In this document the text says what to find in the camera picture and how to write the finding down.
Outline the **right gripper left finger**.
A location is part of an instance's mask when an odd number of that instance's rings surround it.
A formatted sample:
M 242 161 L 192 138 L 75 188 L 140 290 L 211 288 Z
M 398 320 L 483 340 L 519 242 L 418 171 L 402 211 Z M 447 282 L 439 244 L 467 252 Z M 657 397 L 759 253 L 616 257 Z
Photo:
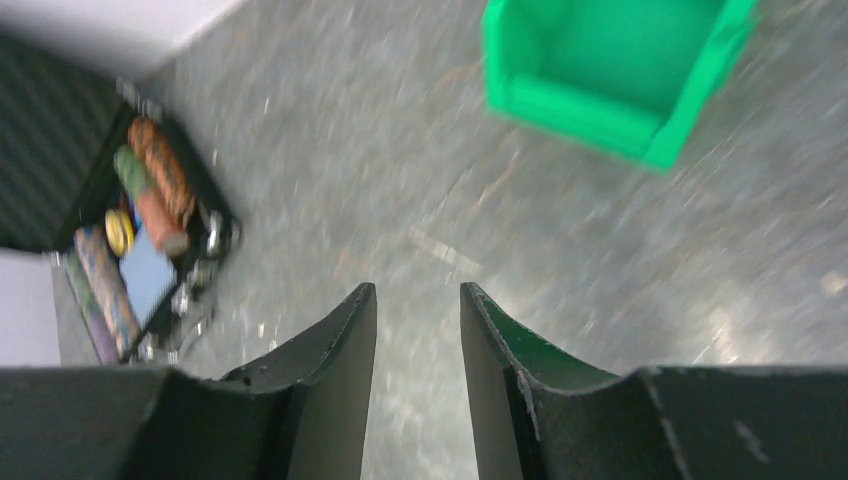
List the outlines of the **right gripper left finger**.
M 5 368 L 5 479 L 356 479 L 375 286 L 218 380 L 173 367 Z

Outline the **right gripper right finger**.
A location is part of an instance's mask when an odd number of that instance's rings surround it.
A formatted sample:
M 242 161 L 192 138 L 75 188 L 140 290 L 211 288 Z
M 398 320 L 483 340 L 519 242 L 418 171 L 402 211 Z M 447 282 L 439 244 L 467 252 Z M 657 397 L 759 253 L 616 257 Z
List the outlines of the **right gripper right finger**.
M 843 479 L 843 366 L 587 364 L 460 287 L 483 479 Z

